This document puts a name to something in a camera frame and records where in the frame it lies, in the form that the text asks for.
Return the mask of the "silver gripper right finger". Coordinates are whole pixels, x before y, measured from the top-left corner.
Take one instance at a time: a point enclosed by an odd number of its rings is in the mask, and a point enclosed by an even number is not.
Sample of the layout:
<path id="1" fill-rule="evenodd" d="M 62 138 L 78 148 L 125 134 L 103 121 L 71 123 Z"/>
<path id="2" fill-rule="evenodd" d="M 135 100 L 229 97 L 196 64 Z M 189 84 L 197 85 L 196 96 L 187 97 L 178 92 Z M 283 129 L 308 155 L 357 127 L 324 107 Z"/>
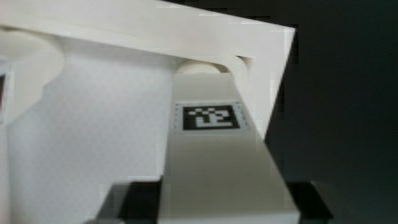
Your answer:
<path id="1" fill-rule="evenodd" d="M 301 211 L 299 224 L 329 224 L 334 218 L 315 185 L 309 182 L 290 182 L 288 189 Z"/>

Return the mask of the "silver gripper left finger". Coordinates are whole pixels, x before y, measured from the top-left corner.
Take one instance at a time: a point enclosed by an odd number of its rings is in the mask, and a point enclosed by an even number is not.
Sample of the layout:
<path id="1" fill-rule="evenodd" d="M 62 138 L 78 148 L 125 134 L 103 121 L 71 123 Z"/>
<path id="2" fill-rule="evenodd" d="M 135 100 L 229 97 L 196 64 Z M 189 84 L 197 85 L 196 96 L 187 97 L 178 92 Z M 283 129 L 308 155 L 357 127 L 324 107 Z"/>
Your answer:
<path id="1" fill-rule="evenodd" d="M 162 180 L 116 183 L 87 224 L 158 224 Z"/>

